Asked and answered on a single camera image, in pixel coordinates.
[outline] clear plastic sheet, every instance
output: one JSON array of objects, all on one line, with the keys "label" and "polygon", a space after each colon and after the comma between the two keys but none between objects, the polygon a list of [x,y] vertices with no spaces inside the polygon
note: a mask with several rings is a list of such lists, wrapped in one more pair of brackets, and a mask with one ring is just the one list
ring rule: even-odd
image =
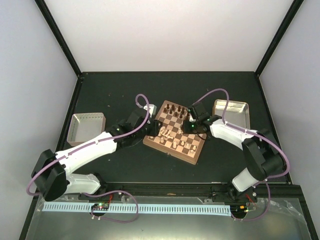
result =
[{"label": "clear plastic sheet", "polygon": [[[209,198],[198,198],[198,197],[137,197],[138,203],[144,204],[204,204],[204,205],[215,205],[222,203],[212,202]],[[68,231],[70,236],[82,236],[86,234],[85,232],[81,232],[85,226],[90,226],[94,231],[101,231],[99,234],[105,234],[105,231],[112,235],[113,231],[117,231],[116,234],[119,234],[119,231],[124,235],[126,235],[126,230],[128,234],[132,234],[135,231],[135,227],[130,227],[131,225],[116,224],[109,222],[97,222],[92,221],[90,216],[83,215],[82,213],[70,213],[70,212],[42,212],[42,208],[44,205],[44,199],[42,197],[39,198],[37,202],[37,206],[35,208],[33,218],[31,220],[31,224],[29,227],[29,231],[27,234],[27,240],[33,239],[43,239],[46,236],[46,232],[50,231],[52,234],[52,239],[60,239],[64,234],[64,231]],[[77,195],[65,195],[56,200],[56,202],[85,202],[83,200],[78,200]],[[132,203],[132,199],[130,197],[122,196],[121,202],[123,203]],[[246,218],[253,218],[260,215],[266,207],[268,200],[265,198],[258,198],[257,210],[251,211],[248,213]],[[302,209],[300,207],[299,200],[297,198],[273,198],[270,202],[268,213],[258,221],[253,222],[239,222],[233,221],[228,217],[208,217],[201,215],[194,216],[165,216],[159,215],[156,216],[157,226],[159,228],[163,228],[160,232],[161,234],[166,233],[167,231],[172,231],[172,234],[175,234],[176,228],[184,229],[182,226],[188,226],[189,228],[193,227],[193,223],[199,224],[199,229],[201,231],[197,232],[197,235],[203,235],[203,239],[206,239],[207,235],[210,235],[210,231],[213,230],[212,226],[216,226],[214,228],[215,234],[218,236],[221,234],[223,237],[229,237],[232,239],[233,236],[237,236],[238,239],[248,239],[246,234],[239,235],[239,230],[244,232],[251,232],[252,239],[258,239],[257,236],[260,236],[260,239],[310,239],[309,231],[307,228],[307,223],[302,214]],[[174,219],[174,223],[177,227],[172,229],[170,224],[167,224],[170,220]],[[155,223],[152,223],[153,217],[149,216],[149,214],[141,215],[139,219],[132,224],[132,226],[138,225],[142,229],[154,229]],[[229,229],[228,232],[223,232],[223,229]],[[194,233],[194,229],[189,232],[189,235]]]}]

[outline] white wall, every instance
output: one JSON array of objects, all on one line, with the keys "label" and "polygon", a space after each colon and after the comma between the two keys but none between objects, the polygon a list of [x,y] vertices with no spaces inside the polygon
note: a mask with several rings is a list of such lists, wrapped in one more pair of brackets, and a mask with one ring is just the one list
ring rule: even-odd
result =
[{"label": "white wall", "polygon": [[293,0],[46,0],[82,71],[255,71]]},{"label": "white wall", "polygon": [[55,150],[77,78],[35,1],[2,1],[0,23],[0,239],[16,240],[30,174]]},{"label": "white wall", "polygon": [[320,234],[320,1],[304,1],[261,75],[281,145]]}]

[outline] square tile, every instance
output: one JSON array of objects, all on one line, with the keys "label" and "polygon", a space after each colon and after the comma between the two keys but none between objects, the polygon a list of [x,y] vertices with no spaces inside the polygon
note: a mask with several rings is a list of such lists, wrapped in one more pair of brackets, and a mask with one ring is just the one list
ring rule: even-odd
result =
[{"label": "square tile", "polygon": [[189,153],[189,149],[183,148],[183,149],[182,149],[182,152],[183,152],[184,154],[188,154],[188,153]]},{"label": "square tile", "polygon": [[177,133],[174,132],[174,131],[172,131],[172,132],[170,133],[170,136],[173,137],[174,139],[176,138],[176,135],[177,135]]},{"label": "square tile", "polygon": [[175,138],[176,138],[176,139],[179,139],[179,140],[180,140],[181,137],[182,137],[182,135],[180,135],[180,134],[176,134],[176,135],[175,135]]},{"label": "square tile", "polygon": [[170,141],[166,141],[166,143],[165,143],[165,146],[166,146],[166,147],[170,148],[170,147],[171,147],[171,145],[172,145],[172,142],[170,142]]},{"label": "square tile", "polygon": [[200,142],[201,138],[198,137],[197,135],[194,136],[194,140],[197,140],[198,142]]},{"label": "square tile", "polygon": [[186,136],[182,136],[180,140],[185,142],[185,141],[187,141],[187,139],[188,138]]},{"label": "square tile", "polygon": [[180,153],[182,153],[182,150],[184,149],[184,147],[183,146],[177,146],[176,147],[176,150],[178,151],[178,152],[180,152]]},{"label": "square tile", "polygon": [[188,138],[188,139],[186,140],[186,142],[187,142],[188,144],[192,144],[193,141],[194,141],[194,140],[191,139],[191,138]]}]

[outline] chess piece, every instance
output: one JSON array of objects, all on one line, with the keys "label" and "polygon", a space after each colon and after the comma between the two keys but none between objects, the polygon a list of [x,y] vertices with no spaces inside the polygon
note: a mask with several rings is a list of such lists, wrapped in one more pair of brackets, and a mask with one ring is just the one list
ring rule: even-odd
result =
[{"label": "chess piece", "polygon": [[171,130],[168,130],[168,132],[164,135],[165,138],[168,138],[168,136],[170,135]]}]

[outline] black table surface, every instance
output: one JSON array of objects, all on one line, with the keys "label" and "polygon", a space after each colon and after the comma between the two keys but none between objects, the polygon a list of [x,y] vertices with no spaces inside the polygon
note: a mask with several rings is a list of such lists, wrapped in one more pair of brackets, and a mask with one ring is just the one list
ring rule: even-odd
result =
[{"label": "black table surface", "polygon": [[[88,72],[74,113],[103,113],[106,127],[129,117],[136,108],[137,94],[147,96],[158,108],[165,100],[190,106],[208,91],[224,88],[230,100],[249,104],[251,129],[272,130],[267,106],[253,72]],[[209,113],[223,92],[202,102]],[[76,171],[99,173],[113,183],[226,183],[246,167],[243,153],[221,139],[205,142],[196,165],[139,142],[137,145],[102,156]],[[272,179],[285,182],[285,177]]]}]

